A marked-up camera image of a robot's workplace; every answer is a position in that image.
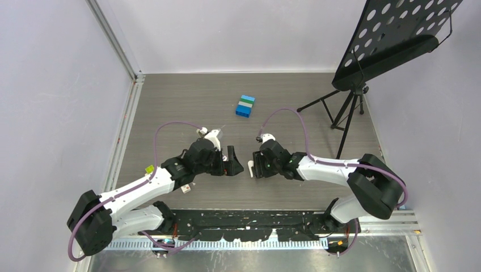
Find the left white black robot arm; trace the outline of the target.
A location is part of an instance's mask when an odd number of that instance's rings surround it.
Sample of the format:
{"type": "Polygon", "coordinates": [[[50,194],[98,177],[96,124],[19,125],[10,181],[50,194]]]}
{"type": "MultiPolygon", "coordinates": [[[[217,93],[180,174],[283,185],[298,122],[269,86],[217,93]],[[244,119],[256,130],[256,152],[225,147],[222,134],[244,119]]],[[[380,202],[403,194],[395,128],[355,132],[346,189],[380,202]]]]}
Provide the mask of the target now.
{"type": "Polygon", "coordinates": [[[82,260],[73,255],[74,242],[85,256],[93,256],[115,238],[131,233],[147,230],[156,230],[161,235],[170,233],[174,220],[168,207],[151,205],[138,209],[138,206],[191,183],[197,175],[236,176],[243,170],[233,146],[228,146],[225,158],[212,141],[199,138],[180,156],[156,166],[149,176],[103,194],[84,192],[67,220],[71,231],[70,259],[82,260]]]}

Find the olive green white stapler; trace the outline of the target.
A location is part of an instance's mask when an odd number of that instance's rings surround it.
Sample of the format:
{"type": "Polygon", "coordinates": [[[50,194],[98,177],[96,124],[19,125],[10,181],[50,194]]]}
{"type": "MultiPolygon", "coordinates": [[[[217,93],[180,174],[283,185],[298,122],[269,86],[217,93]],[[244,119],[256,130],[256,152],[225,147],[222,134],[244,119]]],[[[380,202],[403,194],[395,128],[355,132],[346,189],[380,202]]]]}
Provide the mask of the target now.
{"type": "Polygon", "coordinates": [[[213,130],[213,134],[214,134],[215,146],[216,146],[217,150],[221,152],[222,161],[226,162],[227,156],[223,153],[222,146],[221,146],[221,139],[223,137],[223,132],[222,132],[221,129],[215,129],[215,130],[213,130]]]}

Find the small white stapler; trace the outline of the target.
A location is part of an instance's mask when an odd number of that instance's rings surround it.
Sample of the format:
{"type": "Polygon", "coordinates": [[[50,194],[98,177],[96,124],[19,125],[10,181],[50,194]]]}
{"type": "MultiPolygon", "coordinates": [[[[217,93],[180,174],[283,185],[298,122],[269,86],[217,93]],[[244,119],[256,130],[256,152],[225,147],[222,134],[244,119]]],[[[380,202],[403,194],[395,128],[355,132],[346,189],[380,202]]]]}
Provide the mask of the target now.
{"type": "Polygon", "coordinates": [[[255,163],[253,160],[249,160],[248,163],[248,170],[249,170],[249,173],[250,173],[250,177],[251,178],[254,178],[254,173],[255,173],[255,163]]]}

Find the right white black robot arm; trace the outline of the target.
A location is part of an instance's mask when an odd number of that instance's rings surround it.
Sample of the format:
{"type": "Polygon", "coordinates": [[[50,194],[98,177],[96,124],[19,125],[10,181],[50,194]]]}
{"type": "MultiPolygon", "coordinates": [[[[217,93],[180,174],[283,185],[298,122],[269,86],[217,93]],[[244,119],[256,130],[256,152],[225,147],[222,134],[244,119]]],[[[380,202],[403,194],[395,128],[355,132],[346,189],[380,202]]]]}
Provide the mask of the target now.
{"type": "Polygon", "coordinates": [[[349,196],[335,198],[321,216],[321,226],[334,233],[365,215],[389,219],[406,188],[372,154],[352,160],[318,158],[305,152],[290,153],[278,141],[269,139],[252,155],[248,168],[256,179],[281,175],[288,180],[326,181],[350,188],[349,196]]]}

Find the white staples box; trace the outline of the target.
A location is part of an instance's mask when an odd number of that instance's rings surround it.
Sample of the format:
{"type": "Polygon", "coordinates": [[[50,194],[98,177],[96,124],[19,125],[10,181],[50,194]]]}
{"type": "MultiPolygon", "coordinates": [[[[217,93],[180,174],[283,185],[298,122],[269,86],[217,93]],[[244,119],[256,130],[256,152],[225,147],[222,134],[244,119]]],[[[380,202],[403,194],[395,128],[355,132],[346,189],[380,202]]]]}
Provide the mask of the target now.
{"type": "Polygon", "coordinates": [[[192,190],[192,188],[191,188],[190,184],[186,184],[186,185],[183,185],[181,187],[181,190],[184,194],[186,194],[186,193],[190,192],[192,190]]]}

